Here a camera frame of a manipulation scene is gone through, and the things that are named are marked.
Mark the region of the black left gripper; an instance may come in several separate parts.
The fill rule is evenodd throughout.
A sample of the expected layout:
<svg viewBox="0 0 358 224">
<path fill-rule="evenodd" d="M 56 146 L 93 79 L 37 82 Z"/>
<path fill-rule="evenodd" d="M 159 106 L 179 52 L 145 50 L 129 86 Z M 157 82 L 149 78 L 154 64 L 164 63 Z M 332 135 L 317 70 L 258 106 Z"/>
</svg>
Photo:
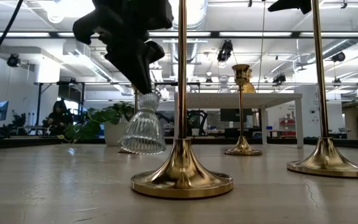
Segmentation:
<svg viewBox="0 0 358 224">
<path fill-rule="evenodd" d="M 149 32 L 173 26 L 173 11 L 168 0 L 93 1 L 94 10 L 73 24 L 75 39 L 86 45 L 93 34 L 106 45 L 106 60 L 113 64 L 143 95 L 151 93 L 147 75 L 149 62 L 165 56 L 164 49 L 150 40 Z"/>
</svg>

